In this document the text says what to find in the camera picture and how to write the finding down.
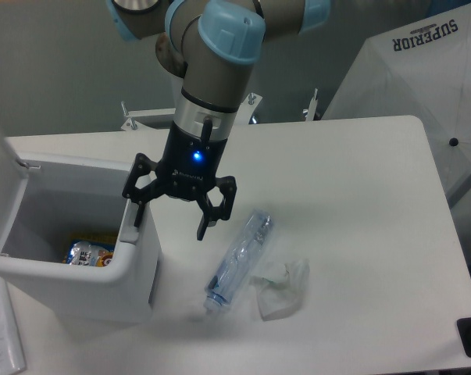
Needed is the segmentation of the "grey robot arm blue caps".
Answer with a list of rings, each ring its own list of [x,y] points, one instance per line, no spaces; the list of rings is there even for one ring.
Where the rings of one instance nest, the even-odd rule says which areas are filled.
[[[159,161],[137,154],[123,197],[138,207],[167,195],[196,202],[197,236],[230,218],[237,191],[216,174],[264,42],[324,24],[328,1],[110,1],[116,29],[127,41],[164,34],[184,63],[183,84]]]

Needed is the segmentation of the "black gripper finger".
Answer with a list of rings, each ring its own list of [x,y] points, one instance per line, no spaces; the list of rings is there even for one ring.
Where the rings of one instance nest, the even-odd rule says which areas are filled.
[[[148,177],[150,173],[155,172],[156,169],[159,169],[158,177],[144,187],[137,186],[137,182],[140,177]],[[150,158],[144,153],[136,154],[122,191],[122,196],[124,198],[130,199],[138,206],[137,214],[134,219],[135,227],[139,227],[141,225],[145,213],[145,206],[152,199],[164,195],[170,185],[171,179],[162,174],[161,162],[150,160]]]
[[[227,221],[232,213],[237,193],[237,183],[233,176],[216,177],[215,187],[223,196],[221,203],[214,206],[209,199],[208,189],[204,184],[195,188],[195,200],[202,211],[202,218],[197,229],[197,239],[201,241],[208,227],[214,227],[218,220]]]

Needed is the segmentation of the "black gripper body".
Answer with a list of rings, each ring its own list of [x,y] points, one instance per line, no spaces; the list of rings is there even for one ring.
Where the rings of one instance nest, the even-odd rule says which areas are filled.
[[[216,186],[216,171],[227,142],[213,141],[211,121],[194,136],[175,123],[169,129],[166,146],[155,168],[155,187],[160,194],[188,202],[206,200]]]

